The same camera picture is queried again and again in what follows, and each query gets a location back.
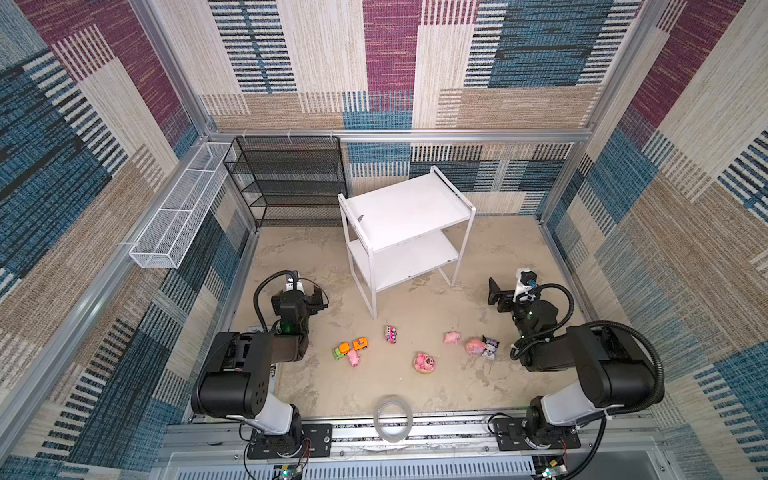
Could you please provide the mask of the pink pig toy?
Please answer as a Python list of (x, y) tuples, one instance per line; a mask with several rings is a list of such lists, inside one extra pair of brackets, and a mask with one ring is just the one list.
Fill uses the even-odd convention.
[(461, 340), (461, 334), (456, 331), (446, 332), (444, 334), (443, 342), (445, 344), (458, 345)]
[(346, 357), (352, 367), (357, 367), (360, 364), (361, 358), (355, 350), (349, 351)]

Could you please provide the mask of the black white kuromi figure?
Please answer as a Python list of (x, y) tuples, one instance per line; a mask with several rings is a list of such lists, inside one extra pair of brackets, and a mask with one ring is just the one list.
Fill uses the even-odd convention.
[(496, 352), (500, 342), (486, 336), (483, 336), (481, 340), (484, 344), (482, 356), (488, 360), (494, 360), (496, 358)]

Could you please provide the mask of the clear tape roll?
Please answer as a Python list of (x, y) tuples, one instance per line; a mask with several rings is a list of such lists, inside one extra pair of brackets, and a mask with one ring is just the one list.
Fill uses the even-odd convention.
[(414, 426), (414, 413), (404, 398), (397, 395), (384, 396), (375, 408), (373, 425), (381, 440), (397, 444), (410, 435)]

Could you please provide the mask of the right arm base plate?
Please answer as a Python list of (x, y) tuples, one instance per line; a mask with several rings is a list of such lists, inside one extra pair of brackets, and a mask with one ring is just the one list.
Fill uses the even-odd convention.
[(581, 447), (574, 427), (535, 424), (522, 417), (491, 416), (487, 427), (500, 451), (568, 450)]

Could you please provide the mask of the pink pig toy left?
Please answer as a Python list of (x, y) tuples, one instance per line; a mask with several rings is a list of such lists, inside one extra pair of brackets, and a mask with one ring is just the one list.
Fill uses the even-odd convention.
[(352, 367), (357, 367), (360, 364), (361, 358), (355, 350), (349, 351), (346, 357)]

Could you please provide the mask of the pink toy truck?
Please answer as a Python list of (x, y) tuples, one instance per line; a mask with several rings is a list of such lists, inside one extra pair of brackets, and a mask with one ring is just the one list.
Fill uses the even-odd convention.
[(390, 344), (397, 343), (397, 328), (391, 325), (385, 327), (385, 339)]

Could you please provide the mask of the orange toy car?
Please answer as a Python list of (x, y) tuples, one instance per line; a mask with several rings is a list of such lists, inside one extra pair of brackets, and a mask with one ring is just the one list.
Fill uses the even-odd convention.
[(369, 347), (369, 342), (366, 337), (359, 337), (352, 342), (353, 350), (358, 352), (366, 350)]

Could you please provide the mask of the white two-tier shelf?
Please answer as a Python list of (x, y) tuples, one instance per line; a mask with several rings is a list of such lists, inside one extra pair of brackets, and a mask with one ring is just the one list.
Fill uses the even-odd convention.
[(455, 285), (477, 209), (438, 167), (337, 199), (350, 272), (373, 319), (382, 291), (433, 271)]

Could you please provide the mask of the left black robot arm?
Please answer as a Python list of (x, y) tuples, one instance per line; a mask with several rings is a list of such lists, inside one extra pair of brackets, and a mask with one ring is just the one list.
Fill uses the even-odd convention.
[(329, 306), (316, 282), (296, 270), (271, 274), (255, 289), (260, 329), (215, 335), (191, 394), (195, 414), (251, 428), (247, 454), (304, 460), (311, 440), (297, 406), (271, 393), (271, 369), (301, 361), (309, 347), (310, 318)]

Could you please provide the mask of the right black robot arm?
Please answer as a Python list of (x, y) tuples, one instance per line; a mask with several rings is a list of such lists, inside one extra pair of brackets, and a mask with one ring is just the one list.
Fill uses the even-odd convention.
[(540, 283), (534, 271), (521, 269), (512, 290), (490, 279), (487, 302), (510, 314), (518, 330), (511, 360), (533, 373), (577, 375), (558, 392), (535, 397), (522, 418), (491, 415), (488, 430), (500, 450), (577, 448), (578, 428), (662, 401), (665, 371), (651, 342), (623, 323), (570, 325), (575, 301), (565, 286)]

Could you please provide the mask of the pink round figure toy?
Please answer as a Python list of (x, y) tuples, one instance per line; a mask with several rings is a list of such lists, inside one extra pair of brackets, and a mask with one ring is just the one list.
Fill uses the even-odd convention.
[(471, 338), (466, 341), (464, 348), (466, 353), (471, 356), (482, 356), (485, 351), (486, 344), (479, 338)]

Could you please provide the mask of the green toy car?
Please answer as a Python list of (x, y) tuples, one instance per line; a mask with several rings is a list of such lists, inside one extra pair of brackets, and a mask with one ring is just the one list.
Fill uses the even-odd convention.
[(351, 351), (350, 344), (347, 342), (343, 342), (333, 350), (333, 356), (336, 360), (340, 360), (341, 358), (348, 355), (350, 351)]

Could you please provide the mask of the pink bear donut toy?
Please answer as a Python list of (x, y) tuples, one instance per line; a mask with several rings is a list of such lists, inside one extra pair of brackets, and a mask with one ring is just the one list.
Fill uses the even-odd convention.
[(431, 356), (424, 352), (419, 352), (416, 354), (413, 362), (413, 368), (422, 374), (430, 374), (435, 370), (436, 367), (436, 361)]

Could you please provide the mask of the pink pig toy right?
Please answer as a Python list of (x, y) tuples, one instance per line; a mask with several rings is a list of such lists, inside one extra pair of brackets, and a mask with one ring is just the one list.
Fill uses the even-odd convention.
[(456, 331), (446, 332), (444, 334), (443, 342), (445, 344), (458, 345), (461, 340), (461, 334)]

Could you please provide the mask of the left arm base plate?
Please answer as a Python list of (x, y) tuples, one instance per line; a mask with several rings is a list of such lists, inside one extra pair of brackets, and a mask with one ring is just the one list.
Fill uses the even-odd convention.
[(330, 456), (332, 440), (333, 426), (330, 423), (302, 424), (282, 435), (253, 431), (245, 456), (248, 460), (299, 459), (308, 451), (311, 459), (326, 458)]

